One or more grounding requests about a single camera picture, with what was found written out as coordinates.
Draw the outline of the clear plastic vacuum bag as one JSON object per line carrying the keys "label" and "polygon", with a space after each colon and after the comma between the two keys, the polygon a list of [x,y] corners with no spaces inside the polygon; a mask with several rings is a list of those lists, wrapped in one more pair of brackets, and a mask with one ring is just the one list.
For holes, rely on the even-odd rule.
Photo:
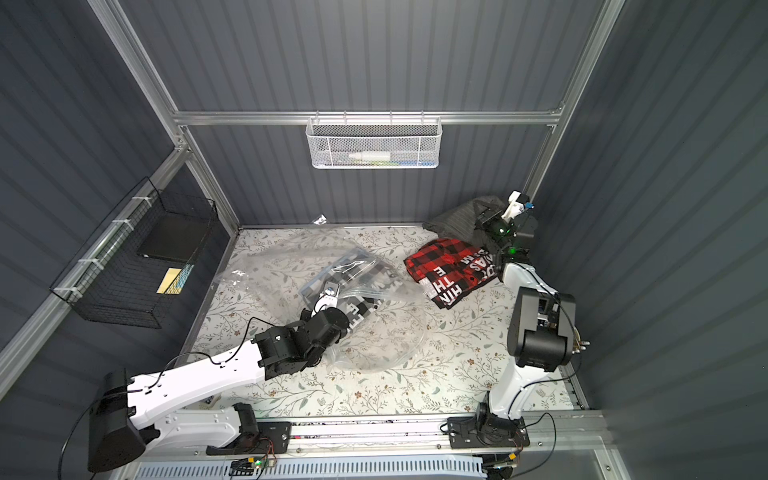
{"label": "clear plastic vacuum bag", "polygon": [[420,309],[426,297],[417,283],[384,256],[354,239],[350,231],[321,228],[283,232],[274,244],[238,255],[217,281],[257,302],[265,312],[267,329],[283,326],[297,321],[303,309],[312,312],[299,290],[354,248],[362,248],[388,263],[403,285],[389,302],[329,347],[320,362],[347,370],[382,371],[407,360],[421,346],[426,322]]}

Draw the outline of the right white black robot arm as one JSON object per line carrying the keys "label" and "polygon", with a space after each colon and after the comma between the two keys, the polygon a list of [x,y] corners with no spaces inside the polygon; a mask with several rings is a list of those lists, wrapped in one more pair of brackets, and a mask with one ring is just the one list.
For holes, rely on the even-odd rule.
{"label": "right white black robot arm", "polygon": [[489,202],[479,203],[476,212],[476,229],[484,235],[497,276],[515,294],[507,333],[510,359],[484,400],[485,419],[521,429],[533,387],[547,383],[550,373],[582,349],[575,327],[576,299],[548,285],[536,271],[530,247],[537,222],[527,206],[513,218]]}

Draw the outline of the red plaid shirt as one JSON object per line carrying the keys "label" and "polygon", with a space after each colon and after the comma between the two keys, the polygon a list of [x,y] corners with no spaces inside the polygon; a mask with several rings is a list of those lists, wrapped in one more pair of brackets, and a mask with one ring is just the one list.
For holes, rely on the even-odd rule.
{"label": "red plaid shirt", "polygon": [[432,240],[403,263],[426,296],[445,310],[497,278],[489,252],[456,239]]}

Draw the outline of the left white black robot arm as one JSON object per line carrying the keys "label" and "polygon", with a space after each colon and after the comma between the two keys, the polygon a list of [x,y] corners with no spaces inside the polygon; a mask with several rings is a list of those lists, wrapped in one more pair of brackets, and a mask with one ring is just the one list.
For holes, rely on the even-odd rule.
{"label": "left white black robot arm", "polygon": [[109,472],[153,449],[202,448],[210,456],[285,452],[289,424],[262,426],[244,403],[221,413],[182,410],[225,390],[312,368],[349,330],[347,315],[335,307],[303,310],[297,321],[270,326],[215,356],[157,373],[107,375],[88,409],[88,471]]}

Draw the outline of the dark grey pinstripe shirt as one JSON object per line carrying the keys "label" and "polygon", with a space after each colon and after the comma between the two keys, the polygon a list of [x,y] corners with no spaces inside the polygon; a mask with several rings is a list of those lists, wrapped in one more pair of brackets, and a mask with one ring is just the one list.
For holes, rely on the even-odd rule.
{"label": "dark grey pinstripe shirt", "polygon": [[503,209],[507,206],[497,196],[481,196],[467,201],[422,223],[422,227],[439,238],[459,240],[475,247],[482,247],[486,235],[477,229],[478,215],[486,208]]}

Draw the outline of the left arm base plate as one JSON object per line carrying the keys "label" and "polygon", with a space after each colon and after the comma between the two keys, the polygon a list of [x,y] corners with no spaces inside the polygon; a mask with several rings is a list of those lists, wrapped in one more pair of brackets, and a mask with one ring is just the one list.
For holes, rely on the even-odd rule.
{"label": "left arm base plate", "polygon": [[291,439],[290,422],[257,422],[246,426],[223,447],[208,446],[208,456],[284,454]]}

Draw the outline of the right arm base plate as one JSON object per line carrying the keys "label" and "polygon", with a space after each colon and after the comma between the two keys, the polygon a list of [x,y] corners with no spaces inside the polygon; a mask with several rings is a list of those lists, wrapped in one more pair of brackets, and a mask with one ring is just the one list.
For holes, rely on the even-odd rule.
{"label": "right arm base plate", "polygon": [[449,417],[440,427],[448,435],[452,449],[509,448],[521,450],[530,445],[522,420],[490,417]]}

